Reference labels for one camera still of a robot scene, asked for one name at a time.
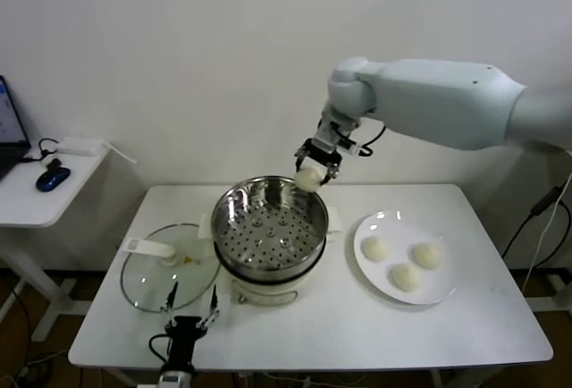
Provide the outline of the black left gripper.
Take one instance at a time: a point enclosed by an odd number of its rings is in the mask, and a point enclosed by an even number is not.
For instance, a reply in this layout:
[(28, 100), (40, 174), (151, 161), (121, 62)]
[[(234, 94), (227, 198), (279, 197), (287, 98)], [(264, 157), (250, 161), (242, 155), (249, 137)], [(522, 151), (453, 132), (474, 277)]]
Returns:
[(161, 306), (165, 334), (171, 340), (170, 351), (167, 353), (166, 367), (191, 367), (194, 349), (197, 341), (206, 335), (206, 330), (220, 315), (216, 286), (212, 289), (209, 312), (203, 318), (199, 316), (176, 316), (173, 318), (173, 305), (178, 290), (175, 282)]

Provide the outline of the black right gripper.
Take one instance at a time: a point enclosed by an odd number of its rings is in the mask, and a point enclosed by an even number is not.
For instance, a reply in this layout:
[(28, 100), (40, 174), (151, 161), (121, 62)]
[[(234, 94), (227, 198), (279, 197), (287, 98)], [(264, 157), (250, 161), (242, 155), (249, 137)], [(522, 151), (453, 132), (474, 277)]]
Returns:
[(326, 166), (326, 174), (322, 179), (322, 183), (328, 183), (330, 180), (336, 179), (340, 172), (340, 164), (342, 161), (341, 155), (336, 149), (334, 150), (324, 150), (319, 147), (313, 139), (307, 139), (295, 152), (296, 162), (296, 172), (301, 169), (302, 163), (306, 158), (310, 158)]

